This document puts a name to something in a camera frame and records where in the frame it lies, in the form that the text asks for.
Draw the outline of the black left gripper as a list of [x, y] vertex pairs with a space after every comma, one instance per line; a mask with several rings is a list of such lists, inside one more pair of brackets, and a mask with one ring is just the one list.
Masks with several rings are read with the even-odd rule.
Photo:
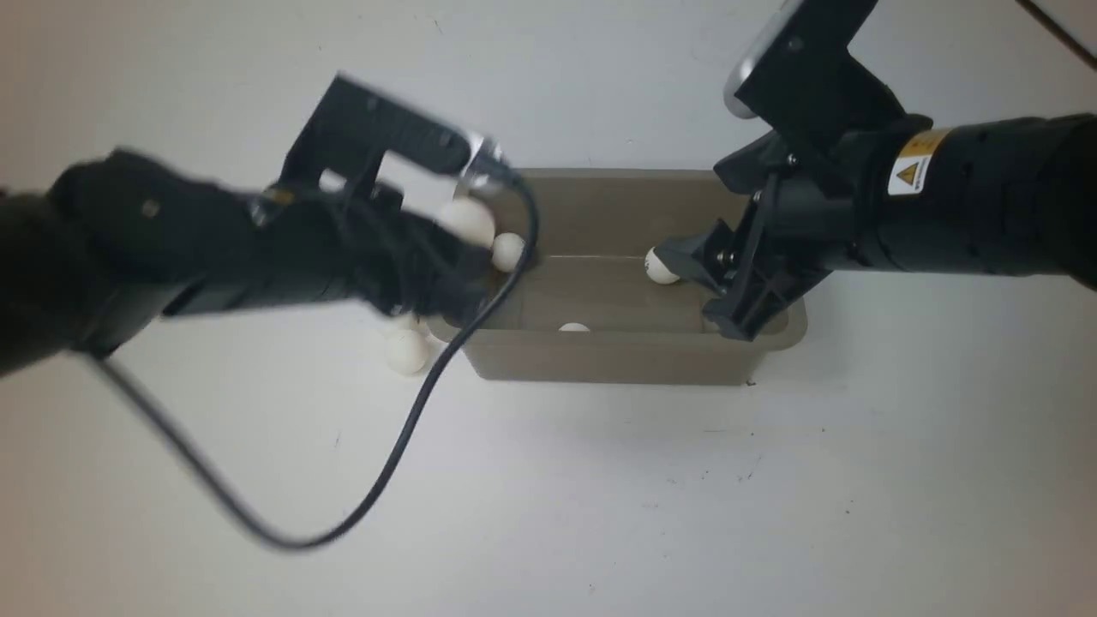
[[414, 313], [467, 326], [505, 300], [505, 285], [524, 277], [523, 256], [513, 273], [499, 273], [491, 249], [462, 242], [436, 223], [436, 214], [346, 191], [329, 193], [326, 210], [350, 258], [353, 289], [387, 316]]

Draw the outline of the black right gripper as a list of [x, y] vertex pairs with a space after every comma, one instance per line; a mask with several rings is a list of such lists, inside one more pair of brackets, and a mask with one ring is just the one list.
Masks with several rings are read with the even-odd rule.
[[889, 271], [874, 225], [883, 200], [866, 148], [811, 165], [759, 137], [713, 165], [748, 206], [735, 224], [672, 237], [656, 257], [679, 279], [713, 293], [703, 316], [722, 336], [753, 340], [784, 308], [835, 271]]

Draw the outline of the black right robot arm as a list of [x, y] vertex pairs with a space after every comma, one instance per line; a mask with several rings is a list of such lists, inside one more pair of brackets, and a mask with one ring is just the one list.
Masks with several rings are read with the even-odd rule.
[[830, 157], [834, 195], [770, 132], [716, 165], [749, 199], [740, 221], [653, 253], [708, 289], [704, 318], [744, 341], [835, 271], [1066, 276], [1094, 288], [1094, 130], [1093, 114], [855, 130]]

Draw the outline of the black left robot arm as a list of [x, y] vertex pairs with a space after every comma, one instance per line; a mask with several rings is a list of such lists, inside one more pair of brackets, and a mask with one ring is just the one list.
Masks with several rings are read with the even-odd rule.
[[3, 191], [3, 375], [65, 352], [106, 358], [155, 319], [344, 300], [471, 321], [491, 260], [392, 190], [231, 190], [134, 152]]

